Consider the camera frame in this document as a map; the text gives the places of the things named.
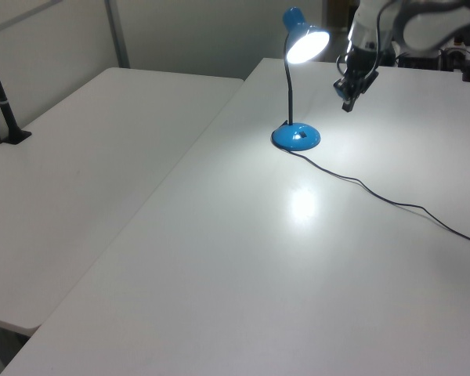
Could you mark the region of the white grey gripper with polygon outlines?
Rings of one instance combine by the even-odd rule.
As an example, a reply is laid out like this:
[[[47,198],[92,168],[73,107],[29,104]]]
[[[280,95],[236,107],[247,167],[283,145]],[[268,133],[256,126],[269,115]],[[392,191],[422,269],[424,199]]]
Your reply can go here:
[[[340,78],[334,83],[337,94],[343,98],[342,109],[353,111],[361,93],[365,93],[378,76],[376,52],[350,49],[336,60]]]

